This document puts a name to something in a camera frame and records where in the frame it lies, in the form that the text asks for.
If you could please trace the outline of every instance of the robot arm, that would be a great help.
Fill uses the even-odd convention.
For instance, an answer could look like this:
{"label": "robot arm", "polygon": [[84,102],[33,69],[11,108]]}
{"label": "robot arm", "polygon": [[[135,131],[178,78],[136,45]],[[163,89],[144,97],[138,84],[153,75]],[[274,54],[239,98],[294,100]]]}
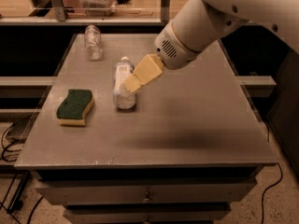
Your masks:
{"label": "robot arm", "polygon": [[157,36],[157,53],[166,68],[179,69],[247,21],[299,52],[299,0],[189,0]]}

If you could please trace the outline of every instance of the plastic bottle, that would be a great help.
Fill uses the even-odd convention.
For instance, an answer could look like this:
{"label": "plastic bottle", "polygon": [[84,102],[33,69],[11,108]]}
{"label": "plastic bottle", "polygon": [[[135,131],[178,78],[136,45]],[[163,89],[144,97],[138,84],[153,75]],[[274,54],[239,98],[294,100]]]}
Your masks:
{"label": "plastic bottle", "polygon": [[124,81],[133,73],[133,70],[133,64],[125,56],[115,65],[113,102],[117,108],[128,109],[136,103],[135,94],[124,87]]}
{"label": "plastic bottle", "polygon": [[96,61],[102,58],[101,32],[94,25],[89,25],[85,29],[84,48],[89,60]]}

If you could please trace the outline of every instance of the drawer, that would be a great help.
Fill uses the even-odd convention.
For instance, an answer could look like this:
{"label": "drawer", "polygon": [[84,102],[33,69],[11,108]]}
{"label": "drawer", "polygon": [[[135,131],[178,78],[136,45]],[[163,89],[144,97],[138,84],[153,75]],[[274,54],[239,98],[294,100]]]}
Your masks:
{"label": "drawer", "polygon": [[255,186],[242,183],[128,184],[99,181],[39,182],[36,190],[51,204],[230,203]]}
{"label": "drawer", "polygon": [[224,203],[170,205],[112,205],[64,212],[74,224],[92,223],[205,223],[222,219],[230,208]]}

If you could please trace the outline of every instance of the wire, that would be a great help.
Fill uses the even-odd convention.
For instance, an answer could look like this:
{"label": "wire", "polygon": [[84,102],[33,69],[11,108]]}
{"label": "wire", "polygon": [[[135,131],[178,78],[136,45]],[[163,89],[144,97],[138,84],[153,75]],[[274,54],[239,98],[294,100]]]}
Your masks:
{"label": "wire", "polygon": [[30,221],[31,221],[31,218],[32,218],[32,215],[34,214],[36,208],[38,207],[38,205],[40,204],[40,202],[43,200],[44,197],[40,197],[40,199],[36,202],[34,208],[32,209],[29,217],[28,217],[28,220],[27,220],[27,224],[30,224]]}
{"label": "wire", "polygon": [[[30,215],[29,215],[29,217],[28,217],[27,224],[30,224],[30,222],[31,222],[31,218],[32,218],[32,216],[33,216],[33,214],[34,214],[36,208],[38,207],[38,205],[40,204],[40,202],[43,200],[43,198],[44,198],[44,197],[40,197],[40,199],[38,199],[38,201],[36,202],[34,208],[32,209],[32,211],[31,211],[31,213],[30,213]],[[18,224],[21,224],[21,223],[19,222],[19,220],[18,220],[16,217],[14,217],[12,214],[10,214],[10,213],[8,212],[8,210],[4,207],[4,205],[3,205],[1,202],[0,202],[0,206],[3,207],[3,208],[7,211],[7,214],[9,214],[12,218],[14,218],[14,219],[18,222]]]}
{"label": "wire", "polygon": [[278,163],[278,167],[279,167],[279,170],[280,170],[280,178],[279,178],[279,180],[278,180],[277,182],[275,182],[274,184],[270,185],[268,188],[266,188],[266,189],[263,191],[263,195],[262,195],[262,221],[261,221],[262,224],[263,224],[263,199],[264,199],[264,195],[265,195],[265,193],[266,193],[269,189],[273,188],[273,187],[276,186],[278,183],[280,183],[280,181],[281,181],[282,178],[283,178],[283,173],[282,173],[282,170],[281,170],[281,167],[280,167],[279,163]]}
{"label": "wire", "polygon": [[[270,143],[270,128],[269,128],[269,123],[268,123],[267,121],[265,121],[264,123],[265,123],[265,125],[267,126],[267,130],[268,130],[267,140],[268,140],[268,143]],[[265,195],[265,193],[266,193],[269,189],[273,188],[273,187],[276,186],[278,183],[280,183],[281,180],[282,180],[282,178],[283,178],[283,173],[282,173],[282,169],[281,169],[281,166],[280,166],[279,162],[278,162],[278,168],[279,168],[279,170],[280,170],[280,178],[279,178],[279,180],[276,181],[274,184],[270,185],[268,188],[266,188],[266,189],[263,191],[263,194],[262,194],[262,221],[261,221],[262,224],[263,224],[263,217],[264,217],[264,211],[263,211],[263,200],[264,200],[264,195]]]}
{"label": "wire", "polygon": [[[16,145],[18,145],[18,142],[13,142],[13,143],[10,143],[9,145],[7,145],[1,152],[0,160],[6,161],[6,162],[16,161],[18,159],[18,156],[20,154],[21,149],[9,150],[10,147],[13,147],[13,146],[16,146]],[[13,152],[13,154],[9,154],[9,155],[5,156],[6,152]]]}
{"label": "wire", "polygon": [[19,220],[16,218],[16,217],[14,217],[11,213],[9,213],[8,212],[8,210],[4,207],[4,205],[2,204],[2,203],[0,203],[0,206],[1,207],[3,207],[4,208],[4,210],[6,210],[7,211],[7,214],[9,214],[12,218],[14,218],[15,219],[15,221],[17,221],[18,222],[18,224],[21,224],[20,222],[19,222]]}
{"label": "wire", "polygon": [[25,118],[23,119],[20,119],[16,122],[14,122],[13,124],[11,124],[7,129],[5,129],[5,131],[2,133],[2,136],[1,136],[1,146],[2,146],[2,152],[1,152],[1,158],[0,160],[3,160],[3,161],[6,161],[6,162],[14,162],[18,159],[18,156],[20,153],[16,153],[16,152],[20,152],[21,149],[16,149],[16,150],[9,150],[10,147],[14,146],[14,145],[18,145],[18,142],[15,141],[15,142],[12,142],[10,143],[9,145],[7,145],[6,147],[4,146],[4,136],[6,135],[6,133],[14,126],[16,126],[18,123],[20,123],[21,121],[25,120],[25,119],[28,119],[30,117],[32,117],[34,114],[31,114],[29,116],[26,116]]}

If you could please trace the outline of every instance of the green sponge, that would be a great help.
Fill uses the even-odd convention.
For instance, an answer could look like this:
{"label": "green sponge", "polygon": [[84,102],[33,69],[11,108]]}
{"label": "green sponge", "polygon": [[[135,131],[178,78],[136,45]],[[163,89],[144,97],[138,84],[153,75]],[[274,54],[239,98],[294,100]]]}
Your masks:
{"label": "green sponge", "polygon": [[85,117],[93,104],[90,90],[68,90],[67,97],[57,109],[57,119],[61,125],[85,126]]}

